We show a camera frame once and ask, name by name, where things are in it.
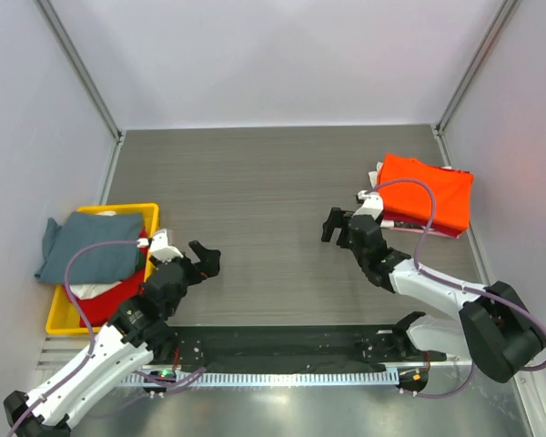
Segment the blue-grey t shirt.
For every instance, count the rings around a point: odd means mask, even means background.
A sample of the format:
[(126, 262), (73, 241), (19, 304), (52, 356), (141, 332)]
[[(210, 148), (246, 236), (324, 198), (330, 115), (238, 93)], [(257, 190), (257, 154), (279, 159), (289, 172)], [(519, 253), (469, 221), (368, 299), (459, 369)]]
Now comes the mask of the blue-grey t shirt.
[(128, 279), (135, 273), (137, 254), (142, 250), (136, 240), (144, 230), (141, 213), (102, 216), (75, 211), (64, 225), (50, 218), (42, 238), (43, 264), (35, 278), (43, 284), (63, 284), (72, 260), (71, 285)]

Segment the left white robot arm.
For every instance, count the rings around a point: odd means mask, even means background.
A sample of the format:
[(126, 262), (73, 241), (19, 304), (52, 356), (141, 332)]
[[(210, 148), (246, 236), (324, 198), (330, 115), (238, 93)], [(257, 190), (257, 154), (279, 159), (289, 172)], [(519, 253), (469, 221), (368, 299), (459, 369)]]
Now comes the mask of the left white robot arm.
[(86, 413), (127, 375), (177, 353), (178, 338), (167, 325), (189, 287), (220, 272), (221, 252), (196, 240), (192, 261), (161, 234), (132, 241), (147, 248), (154, 270), (139, 291), (124, 300), (89, 343), (53, 377), (30, 392), (4, 400), (11, 436), (67, 436)]

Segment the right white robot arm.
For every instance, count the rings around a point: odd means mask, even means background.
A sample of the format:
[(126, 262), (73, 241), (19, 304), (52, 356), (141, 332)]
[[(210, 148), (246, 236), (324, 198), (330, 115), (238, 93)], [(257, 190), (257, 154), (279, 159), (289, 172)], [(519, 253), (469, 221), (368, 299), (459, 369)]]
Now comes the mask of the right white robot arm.
[(332, 208), (321, 239), (335, 239), (350, 250), (374, 286), (447, 315), (443, 321), (421, 316), (397, 332), (391, 341), (399, 358), (409, 361), (424, 350), (441, 351), (470, 359), (496, 382), (506, 382), (519, 371), (535, 371), (531, 361), (546, 351), (546, 330), (509, 284), (485, 286), (427, 268), (390, 247), (371, 215)]

